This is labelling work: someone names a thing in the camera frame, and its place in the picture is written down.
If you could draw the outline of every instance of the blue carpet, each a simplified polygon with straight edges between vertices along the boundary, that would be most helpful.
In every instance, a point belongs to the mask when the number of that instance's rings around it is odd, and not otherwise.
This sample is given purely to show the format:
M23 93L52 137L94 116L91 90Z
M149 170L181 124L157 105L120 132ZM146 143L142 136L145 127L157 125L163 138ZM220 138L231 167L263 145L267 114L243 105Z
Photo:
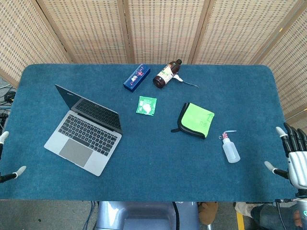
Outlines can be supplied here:
M131 93L122 83L138 65L40 64L28 66L9 117L2 174L26 165L0 187L1 199L135 201L257 201L293 197L288 181L263 162L286 169L275 127L284 117L266 66L183 65L179 75L199 89L171 80L163 89L151 72ZM44 149L67 113L58 84L120 115L123 137L100 177ZM154 116L136 114L139 96L157 98ZM215 113L203 140L171 133L185 102ZM241 160L228 163L219 135L225 130Z

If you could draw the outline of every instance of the brown bottle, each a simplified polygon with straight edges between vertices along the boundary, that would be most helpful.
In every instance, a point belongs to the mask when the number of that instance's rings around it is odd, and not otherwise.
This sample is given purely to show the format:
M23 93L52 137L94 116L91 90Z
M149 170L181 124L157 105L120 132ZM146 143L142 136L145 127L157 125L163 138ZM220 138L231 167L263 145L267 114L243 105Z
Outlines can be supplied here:
M153 83L158 88L163 88L174 76L178 73L182 61L178 59L177 61L170 62L167 66L158 73L157 76L153 79Z

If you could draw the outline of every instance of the green cloth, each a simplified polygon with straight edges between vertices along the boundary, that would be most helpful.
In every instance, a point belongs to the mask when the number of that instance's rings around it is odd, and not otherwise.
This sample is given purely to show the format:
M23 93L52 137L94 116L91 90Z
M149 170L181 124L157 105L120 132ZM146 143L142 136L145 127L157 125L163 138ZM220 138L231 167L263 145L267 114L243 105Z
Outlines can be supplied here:
M153 116L156 103L156 98L140 96L136 113Z
M207 137L214 113L190 103L184 113L181 123L183 126Z

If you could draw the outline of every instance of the laptop keyboard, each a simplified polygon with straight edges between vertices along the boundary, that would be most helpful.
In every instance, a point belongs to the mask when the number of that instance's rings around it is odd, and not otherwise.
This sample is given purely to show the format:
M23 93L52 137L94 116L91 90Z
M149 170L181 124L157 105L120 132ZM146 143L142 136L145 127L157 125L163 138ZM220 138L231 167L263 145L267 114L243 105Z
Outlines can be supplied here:
M102 121L112 127L120 129L118 114L102 106L96 105L95 103L89 102L87 100L82 100L76 106L76 109L97 119L98 121Z
M107 156L117 137L84 120L69 115L59 132Z

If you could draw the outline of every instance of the silver laptop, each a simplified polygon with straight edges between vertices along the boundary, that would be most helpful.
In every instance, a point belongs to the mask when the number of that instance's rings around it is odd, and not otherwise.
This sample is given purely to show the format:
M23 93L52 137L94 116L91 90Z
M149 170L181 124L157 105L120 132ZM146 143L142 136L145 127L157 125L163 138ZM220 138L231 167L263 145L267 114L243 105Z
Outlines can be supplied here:
M70 110L44 147L100 176L122 136L119 115L55 86Z

